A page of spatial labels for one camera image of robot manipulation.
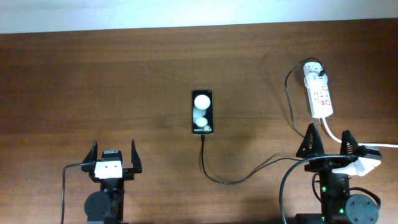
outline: black cable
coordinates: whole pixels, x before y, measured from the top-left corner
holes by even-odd
[[[303,164],[304,162],[309,162],[309,161],[314,161],[318,159],[337,159],[337,158],[357,158],[357,156],[352,156],[352,155],[326,155],[326,156],[317,156],[317,157],[311,157],[308,159],[303,159],[299,162],[296,162],[284,175],[284,178],[282,179],[282,182],[280,183],[280,189],[279,189],[279,208],[280,208],[280,214],[282,216],[282,221],[284,224],[287,224],[286,222],[286,217],[285,217],[285,209],[284,209],[284,202],[283,202],[283,196],[284,196],[284,186],[287,177],[289,174],[299,165]]]
[[[381,208],[381,199],[377,195],[375,195],[373,192],[371,192],[370,190],[366,190],[362,187],[352,187],[352,188],[348,189],[348,191],[352,191],[352,190],[358,190],[360,192],[364,192],[364,193],[368,194],[370,197],[372,197],[376,201],[377,208],[378,209]]]
[[[290,103],[289,93],[287,92],[287,78],[290,76],[290,74],[291,74],[297,67],[301,66],[301,64],[303,64],[304,62],[306,62],[306,61],[308,61],[308,60],[315,60],[315,61],[317,61],[317,62],[321,65],[322,70],[325,71],[325,69],[323,68],[323,64],[321,63],[321,61],[319,61],[319,60],[318,60],[317,58],[315,58],[315,57],[309,57],[309,58],[306,58],[306,59],[302,60],[302,61],[301,61],[300,63],[298,63],[293,69],[291,69],[291,71],[287,74],[286,79],[285,79],[285,91],[286,91],[287,102],[289,103],[290,117],[292,118],[293,128],[294,128],[294,131],[296,131],[297,134],[299,134],[299,135],[300,135],[301,137],[303,137],[303,138],[304,138],[304,135],[303,135],[300,131],[297,130],[296,124],[295,124],[294,119],[293,119],[292,104]]]
[[[65,171],[67,170],[67,168],[70,167],[80,167],[80,166],[85,166],[91,163],[84,163],[84,164],[70,164],[67,165],[63,168],[62,170],[62,203],[61,203],[61,207],[62,207],[62,214],[61,214],[61,224],[63,224],[63,217],[65,214]]]
[[[317,190],[315,189],[315,178],[317,178],[317,175],[318,174],[314,174],[313,176],[312,176],[312,191],[313,191],[313,194],[315,195],[315,197],[318,199],[318,201],[319,202],[321,202],[321,198],[319,197],[319,195],[318,195],[318,192],[317,192]]]
[[[276,163],[276,162],[279,162],[279,161],[282,161],[282,160],[300,161],[300,159],[293,159],[293,158],[280,158],[280,159],[276,159],[276,160],[274,160],[274,161],[272,161],[272,162],[269,162],[269,163],[267,163],[267,164],[261,166],[260,168],[258,168],[258,169],[256,169],[256,170],[254,170],[253,172],[251,172],[249,175],[247,175],[245,178],[243,178],[243,179],[241,179],[241,180],[234,181],[234,182],[222,182],[222,181],[218,181],[218,180],[215,180],[215,179],[211,178],[211,177],[207,174],[206,169],[205,169],[205,163],[203,162],[203,153],[204,153],[204,148],[205,148],[205,136],[204,136],[204,135],[201,135],[201,136],[200,136],[200,140],[201,140],[201,150],[200,150],[201,167],[202,167],[203,172],[205,173],[206,177],[209,178],[209,179],[210,179],[211,181],[213,181],[214,183],[217,183],[217,184],[224,184],[224,185],[236,185],[236,184],[241,184],[241,183],[243,183],[244,181],[248,180],[248,178],[252,177],[256,172],[259,172],[259,171],[262,170],[263,168],[265,168],[265,167],[267,167],[267,166],[269,166],[269,165],[272,165],[272,164],[274,164],[274,163]]]

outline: power outlet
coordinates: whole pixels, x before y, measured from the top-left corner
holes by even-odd
[[[304,65],[304,84],[307,87],[313,118],[326,118],[333,114],[328,88],[328,76],[319,76],[322,66],[318,62]]]

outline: phone screen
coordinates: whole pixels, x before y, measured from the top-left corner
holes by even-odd
[[[213,93],[211,90],[192,91],[192,133],[214,133]]]

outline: brown wooden surface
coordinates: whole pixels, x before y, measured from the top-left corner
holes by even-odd
[[[241,185],[210,182],[191,133],[191,91],[213,90],[215,133],[206,139],[209,173],[244,177],[278,153],[294,156],[302,138],[289,119],[287,72],[314,56],[324,64],[337,135],[398,143],[398,20],[303,22],[171,29],[0,35],[0,223],[58,223],[61,173],[99,151],[135,139],[143,173],[126,182],[130,223],[234,223],[279,217],[282,176],[270,166]],[[289,80],[301,132],[314,122],[303,71]],[[318,125],[327,153],[339,144]],[[382,198],[380,223],[398,219],[398,150],[352,186]],[[318,213],[310,173],[292,173],[285,209]],[[78,168],[67,172],[65,223],[85,223],[83,204],[99,189]]]

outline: white backdrop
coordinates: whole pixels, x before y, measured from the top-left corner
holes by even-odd
[[[0,0],[0,33],[398,17],[398,0]]]

